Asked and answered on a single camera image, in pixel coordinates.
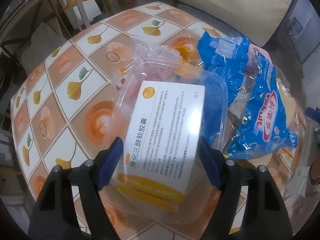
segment clear plastic container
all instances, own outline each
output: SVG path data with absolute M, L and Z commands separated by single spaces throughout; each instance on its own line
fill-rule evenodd
M 132 67 L 108 125 L 103 149 L 108 148 L 116 137 L 125 142 L 143 81 L 205 86 L 199 135 L 204 136 L 212 147 L 222 151 L 228 110 L 228 89 L 222 78 L 201 68 L 151 59 L 139 61 Z M 103 194 L 108 196 L 106 201 L 115 208 L 140 217 L 179 224 L 192 222 L 203 211 L 212 186 L 198 156 L 193 161 L 183 201 L 145 194 L 119 181 L 117 169 L 123 163 L 124 158 L 121 157 L 109 186 L 103 189 Z

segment orange circle with number 20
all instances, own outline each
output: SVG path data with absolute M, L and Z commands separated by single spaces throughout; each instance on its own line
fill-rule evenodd
M 152 98 L 156 93 L 156 90 L 153 87 L 147 87 L 143 90 L 142 96 L 146 99 Z

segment tablecloth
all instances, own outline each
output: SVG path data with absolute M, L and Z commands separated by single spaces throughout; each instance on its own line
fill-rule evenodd
M 125 82 L 125 78 L 116 77 L 133 62 L 130 37 L 196 50 L 204 31 L 225 36 L 183 11 L 154 2 L 102 20 L 53 51 L 11 101 L 14 145 L 34 198 L 37 199 L 53 166 L 79 166 L 102 149 L 106 122 Z M 299 125 L 305 129 L 304 120 Z M 299 140 L 297 149 L 291 152 L 293 162 L 280 151 L 253 161 L 255 166 L 267 166 L 282 195 L 291 182 L 301 148 Z M 78 188 L 72 187 L 72 193 L 81 230 L 90 232 Z M 243 187 L 233 230 L 241 225 L 246 195 L 247 188 Z M 180 240 L 200 238 L 220 192 L 213 188 L 199 217 L 187 224 L 137 217 L 112 207 L 105 192 L 100 196 L 121 239 Z

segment yakult logo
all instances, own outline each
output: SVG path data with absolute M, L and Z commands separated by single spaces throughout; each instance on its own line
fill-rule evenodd
M 263 140 L 268 141 L 273 129 L 277 113 L 277 95 L 275 92 L 266 95 L 263 106 L 260 108 L 254 133 L 257 135 L 258 131 L 263 132 Z

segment metal screw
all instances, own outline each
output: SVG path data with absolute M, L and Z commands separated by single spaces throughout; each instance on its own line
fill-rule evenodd
M 227 160 L 227 161 L 226 161 L 226 164 L 227 164 L 228 166 L 233 166 L 233 165 L 235 165 L 235 161 L 234 161 L 234 160 Z
M 267 167 L 263 166 L 263 165 L 260 165 L 259 166 L 259 170 L 262 171 L 262 172 L 266 172 L 267 171 Z
M 87 160 L 85 163 L 84 163 L 85 166 L 87 167 L 90 167 L 93 165 L 93 160 Z
M 56 165 L 56 166 L 54 166 L 54 167 L 52 168 L 52 170 L 53 170 L 54 172 L 58 172 L 60 169 L 61 169 L 61 166 L 60 166 L 60 165 Z

